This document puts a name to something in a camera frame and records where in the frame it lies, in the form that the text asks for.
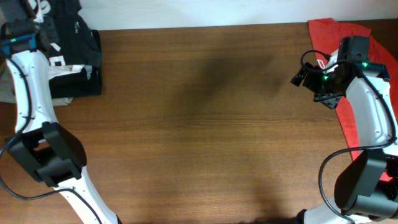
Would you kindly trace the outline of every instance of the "black cable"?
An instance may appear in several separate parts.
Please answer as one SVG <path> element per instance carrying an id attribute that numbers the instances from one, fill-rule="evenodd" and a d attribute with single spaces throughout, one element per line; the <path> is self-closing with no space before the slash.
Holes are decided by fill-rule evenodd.
<path id="1" fill-rule="evenodd" d="M 26 79 L 26 75 L 24 75 L 24 72 L 22 71 L 20 66 L 18 66 L 18 64 L 15 63 L 15 61 L 13 61 L 13 59 L 11 59 L 9 57 L 6 57 L 6 59 L 8 61 L 10 61 L 13 64 L 13 66 L 15 66 L 18 69 L 18 72 L 20 73 L 20 77 L 24 80 L 26 94 L 27 94 L 27 101 L 28 101 L 28 113 L 27 113 L 27 116 L 25 117 L 26 121 L 25 121 L 24 125 L 21 127 L 21 129 L 18 130 L 15 133 L 15 135 L 13 135 L 13 137 L 11 137 L 10 140 L 8 140 L 8 142 L 0 150 L 0 159 L 1 159 L 2 155 L 4 154 L 4 152 L 10 150 L 10 148 L 13 145 L 15 145 L 15 143 L 18 142 L 18 140 L 20 140 L 20 137 L 22 136 L 22 132 L 26 129 L 26 127 L 29 125 L 29 122 L 32 119 L 32 98 L 30 96 L 30 90 L 29 90 L 29 85 L 28 85 L 27 79 Z M 81 200 L 81 202 L 83 202 L 91 210 L 91 212 L 93 213 L 95 218 L 98 220 L 98 223 L 102 224 L 100 217 L 95 212 L 94 208 L 80 194 L 78 194 L 75 191 L 75 189 L 60 189 L 60 190 L 54 190 L 54 191 L 47 192 L 45 194 L 41 194 L 41 195 L 34 196 L 34 197 L 26 197 L 26 196 L 19 195 L 19 194 L 15 193 L 13 190 L 11 190 L 7 186 L 7 184 L 2 179 L 1 176 L 0 176 L 0 185 L 6 190 L 6 192 L 8 192 L 12 196 L 19 198 L 21 200 L 37 200 L 37 199 L 45 198 L 45 197 L 48 197 L 48 196 L 51 196 L 51 195 L 54 195 L 54 194 L 57 194 L 60 192 L 70 192 L 70 193 L 74 194 L 76 197 L 78 197 Z"/>
<path id="2" fill-rule="evenodd" d="M 316 52 L 319 54 L 322 54 L 323 56 L 325 56 L 326 59 L 328 59 L 328 55 L 318 51 L 318 50 L 309 50 L 307 52 L 305 52 L 301 59 L 300 59 L 300 63 L 302 65 L 302 67 L 310 72 L 315 72 L 315 73 L 323 73 L 331 68 L 333 68 L 335 65 L 339 65 L 339 64 L 347 64 L 349 66 L 352 66 L 352 68 L 354 69 L 354 71 L 356 72 L 356 76 L 358 78 L 363 78 L 364 81 L 369 85 L 369 87 L 372 89 L 372 91 L 375 93 L 375 95 L 377 96 L 378 100 L 381 102 L 381 104 L 383 105 L 383 108 L 387 114 L 390 126 L 391 126 L 391 133 L 392 133 L 392 137 L 385 143 L 385 144 L 381 144 L 381 145 L 377 145 L 377 146 L 362 146 L 362 147 L 353 147 L 353 148 L 347 148 L 347 149 L 342 149 L 339 151 L 336 151 L 332 154 L 330 154 L 321 164 L 320 168 L 319 168 L 319 173 L 318 173 L 318 186 L 319 186 L 319 191 L 320 194 L 322 196 L 323 201 L 325 202 L 325 204 L 327 205 L 327 207 L 336 215 L 338 215 L 341 218 L 344 218 L 345 220 L 348 220 L 349 222 L 355 224 L 355 221 L 350 218 L 347 217 L 346 215 L 341 214 L 339 211 L 337 211 L 335 208 L 333 208 L 333 206 L 330 204 L 330 202 L 328 201 L 328 199 L 326 198 L 325 192 L 323 191 L 323 186 L 322 186 L 322 174 L 323 174 L 323 170 L 326 166 L 326 164 L 335 156 L 338 156 L 342 153 L 346 153 L 346 152 L 352 152 L 352 151 L 360 151 L 360 150 L 381 150 L 385 147 L 390 146 L 391 144 L 393 144 L 396 140 L 396 127 L 395 127 L 395 122 L 394 122 L 394 118 L 392 117 L 391 111 L 389 109 L 389 107 L 387 106 L 386 101 L 383 98 L 383 94 L 379 93 L 379 91 L 376 89 L 376 87 L 369 81 L 369 79 L 366 77 L 366 75 L 351 61 L 349 60 L 339 60 L 335 63 L 333 63 L 332 65 L 330 65 L 327 68 L 324 69 L 320 69 L 320 70 L 315 70 L 315 69 L 311 69 L 308 68 L 307 66 L 305 66 L 305 64 L 303 63 L 303 59 L 304 56 L 310 52 Z"/>

